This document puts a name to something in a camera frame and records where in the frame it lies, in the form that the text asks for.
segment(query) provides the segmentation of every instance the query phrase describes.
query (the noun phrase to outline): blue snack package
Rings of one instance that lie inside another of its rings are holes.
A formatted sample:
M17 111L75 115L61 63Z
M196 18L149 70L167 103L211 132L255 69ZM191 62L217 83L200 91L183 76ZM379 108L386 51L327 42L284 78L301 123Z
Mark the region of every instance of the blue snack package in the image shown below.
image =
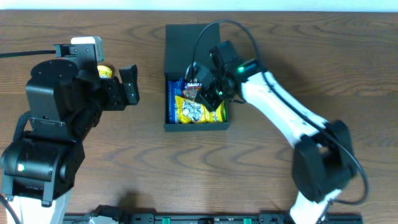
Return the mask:
M177 105L175 104L175 96L182 96L182 89L184 85L184 79L181 78L178 81L168 81L168 98L169 98L169 123L177 124L178 120Z

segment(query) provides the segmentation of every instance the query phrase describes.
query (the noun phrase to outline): cable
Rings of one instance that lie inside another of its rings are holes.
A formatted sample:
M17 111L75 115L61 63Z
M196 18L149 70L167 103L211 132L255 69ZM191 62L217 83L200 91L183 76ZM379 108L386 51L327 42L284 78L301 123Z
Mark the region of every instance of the cable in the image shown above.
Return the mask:
M55 50L33 50L28 52L4 53L0 54L0 58L40 55L40 54L55 54Z
M22 224L21 221L19 221L17 214L15 214L15 211L12 209L12 207L8 203L7 199L5 199L4 196L1 194L0 194L0 203L2 203L4 205L4 207L8 210L8 212L11 214L12 219L14 219L15 224Z
M191 63L191 73L193 74L193 63L195 61L195 52L196 52L196 48L197 45L199 43L200 38L202 37L203 33L207 30L207 28L209 28L210 26L212 26L213 24L216 23L230 23L230 24L234 24L238 27L240 27L250 38L250 41L252 43L252 46L254 48L254 51L256 53L256 57L257 57L257 61L259 62L261 69L262 69L262 77L264 79L264 81L267 83L267 85L269 86L270 90L287 106L289 107L294 113L296 113L300 118L302 118L305 122L307 122L309 125L313 126L316 130L318 130L321 134L323 134L329 141L331 141L333 144L335 144L337 147L339 147L340 149L342 149L348 156L349 158L355 163L356 167L358 168L358 172L361 174L362 180L363 180L363 184L364 184L364 193L362 198L358 199L357 201L354 202L350 202L350 201L345 201L345 200L338 200L338 199L334 199L334 200L330 200L328 202L327 207L329 206L330 203L333 202L337 202L337 203L343 203L343 204L347 204L347 205L359 205L361 203L363 203L368 195L369 195L369 181L368 181L368 176L366 175L364 169L362 168L361 164L359 163L359 161L354 157L354 155L352 155L352 153L350 153L344 146L342 146L337 139L335 139L333 136L331 136L329 133L327 133L323 128L319 127L317 124L315 124L311 119L309 119L308 117L306 117L304 114L302 114L298 109L296 109L294 106L292 106L282 95L280 95L278 93L278 91L275 90L274 86L270 83L270 81L267 79L265 73L267 72L266 67L262 64L261 61L261 53L259 51L258 45L256 43L256 40L254 39L254 37L251 35L251 33L249 32L249 30L244 27L242 24L236 22L236 21L232 21L229 19L220 19L220 20L216 20L213 21L211 23L209 23L200 33L198 40L193 48L193 55L192 55L192 63Z

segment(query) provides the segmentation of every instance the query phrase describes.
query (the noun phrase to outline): black box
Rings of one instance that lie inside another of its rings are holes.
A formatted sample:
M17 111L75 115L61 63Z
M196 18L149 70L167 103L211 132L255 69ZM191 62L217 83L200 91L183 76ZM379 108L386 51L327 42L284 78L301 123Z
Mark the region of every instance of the black box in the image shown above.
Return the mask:
M191 64L193 46L200 32L207 24L166 25L166 52L164 60L165 76L165 131L212 131L227 130L229 126L228 104L225 101L225 122L203 124L170 124L169 123L169 98L167 82L178 80L185 76ZM197 50L195 61L215 69L210 58L209 50L220 43L220 27L215 24L203 33Z

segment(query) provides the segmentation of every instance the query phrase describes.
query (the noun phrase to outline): white wall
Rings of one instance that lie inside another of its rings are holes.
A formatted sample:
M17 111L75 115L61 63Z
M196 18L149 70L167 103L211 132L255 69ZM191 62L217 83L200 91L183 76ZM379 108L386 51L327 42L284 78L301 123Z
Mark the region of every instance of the white wall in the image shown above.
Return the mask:
M0 9L398 12L398 0L0 0Z

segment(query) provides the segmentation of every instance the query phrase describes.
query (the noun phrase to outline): wood grain surface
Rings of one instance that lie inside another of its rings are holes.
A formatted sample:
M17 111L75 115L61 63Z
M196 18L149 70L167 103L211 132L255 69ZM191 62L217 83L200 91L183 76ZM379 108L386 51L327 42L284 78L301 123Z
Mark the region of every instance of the wood grain surface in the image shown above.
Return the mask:
M357 207L366 223L398 219L398 14L327 12L0 11L0 52L52 49L72 37L103 38L106 63L137 64L141 100L104 112L84 146L70 213L99 204L158 212L289 210L297 189L292 149L251 105L230 105L227 131L165 133L165 25L234 19L250 28L264 63L285 89L326 119L351 130L371 194ZM221 26L246 58L254 52L243 32ZM9 145L29 109L25 85L36 64L52 55L0 59L0 148ZM355 178L340 198L362 194ZM5 222L0 209L0 222Z

